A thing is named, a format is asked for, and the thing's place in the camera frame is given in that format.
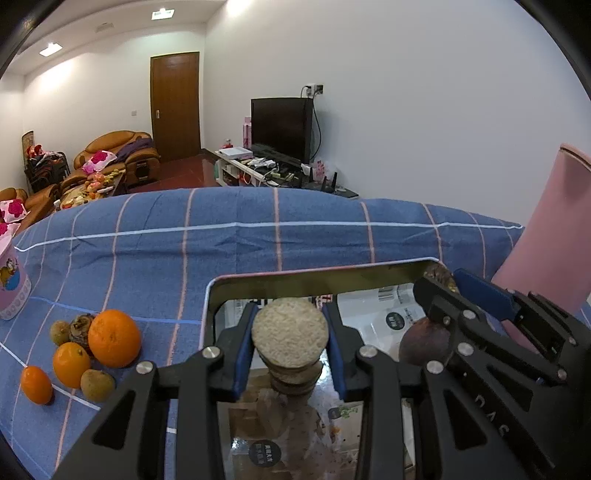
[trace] purple blanket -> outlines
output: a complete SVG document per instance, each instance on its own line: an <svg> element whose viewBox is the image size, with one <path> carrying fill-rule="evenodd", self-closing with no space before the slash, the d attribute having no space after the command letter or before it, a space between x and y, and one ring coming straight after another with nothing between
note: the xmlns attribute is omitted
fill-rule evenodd
<svg viewBox="0 0 591 480"><path fill-rule="evenodd" d="M117 162L124 163L133 152L137 152L142 148L152 148L154 146L154 141L148 138L138 138L135 142L128 143L124 145L121 150L117 152Z"/></svg>

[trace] black label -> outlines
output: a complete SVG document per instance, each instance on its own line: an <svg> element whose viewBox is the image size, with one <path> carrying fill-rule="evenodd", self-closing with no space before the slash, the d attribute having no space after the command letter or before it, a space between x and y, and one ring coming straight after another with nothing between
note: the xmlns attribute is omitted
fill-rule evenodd
<svg viewBox="0 0 591 480"><path fill-rule="evenodd" d="M340 408L339 407L330 408L329 409L329 419L336 420L339 418L340 418Z"/></svg>
<svg viewBox="0 0 591 480"><path fill-rule="evenodd" d="M248 449L248 457L256 466L267 468L281 460L281 449L270 440L258 440Z"/></svg>
<svg viewBox="0 0 591 480"><path fill-rule="evenodd" d="M390 312L386 315L386 323L392 330L402 330L404 328L404 318L396 312Z"/></svg>

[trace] pink box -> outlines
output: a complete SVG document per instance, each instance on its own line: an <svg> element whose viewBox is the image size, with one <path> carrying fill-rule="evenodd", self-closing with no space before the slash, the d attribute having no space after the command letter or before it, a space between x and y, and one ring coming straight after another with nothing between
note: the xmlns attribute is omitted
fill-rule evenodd
<svg viewBox="0 0 591 480"><path fill-rule="evenodd" d="M31 293L31 280L18 261L12 239L4 237L0 240L0 319L10 320Z"/></svg>
<svg viewBox="0 0 591 480"><path fill-rule="evenodd" d="M252 145L252 124L251 117L244 117L244 124L242 125L242 146L250 148Z"/></svg>

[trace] ceiling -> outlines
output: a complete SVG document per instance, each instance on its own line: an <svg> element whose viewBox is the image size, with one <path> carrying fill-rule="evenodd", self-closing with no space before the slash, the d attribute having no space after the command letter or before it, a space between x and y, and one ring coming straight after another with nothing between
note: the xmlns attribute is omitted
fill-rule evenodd
<svg viewBox="0 0 591 480"><path fill-rule="evenodd" d="M92 41L142 28L187 23L202 23L225 3L225 0L65 0L25 41L8 67L9 73L26 75L44 63ZM174 16L152 20L152 12L174 8ZM113 28L97 33L97 27L113 24ZM39 52L49 42L63 49L43 57Z"/></svg>

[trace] pink cushion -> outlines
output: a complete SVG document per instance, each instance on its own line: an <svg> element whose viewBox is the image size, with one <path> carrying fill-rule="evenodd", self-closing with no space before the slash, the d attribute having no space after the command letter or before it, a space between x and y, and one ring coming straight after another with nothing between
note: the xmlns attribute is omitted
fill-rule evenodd
<svg viewBox="0 0 591 480"><path fill-rule="evenodd" d="M92 155L92 158L83 165L82 170L86 174L90 175L96 171L103 170L109 163L115 161L116 159L117 155L115 155L113 152L100 150Z"/></svg>
<svg viewBox="0 0 591 480"><path fill-rule="evenodd" d="M6 223L20 222L27 216L27 213L20 199L0 202L0 217Z"/></svg>
<svg viewBox="0 0 591 480"><path fill-rule="evenodd" d="M590 212L591 158L563 144L534 214L492 281L577 312L591 292Z"/></svg>
<svg viewBox="0 0 591 480"><path fill-rule="evenodd" d="M12 238L19 227L18 223L0 223L0 241L6 237Z"/></svg>

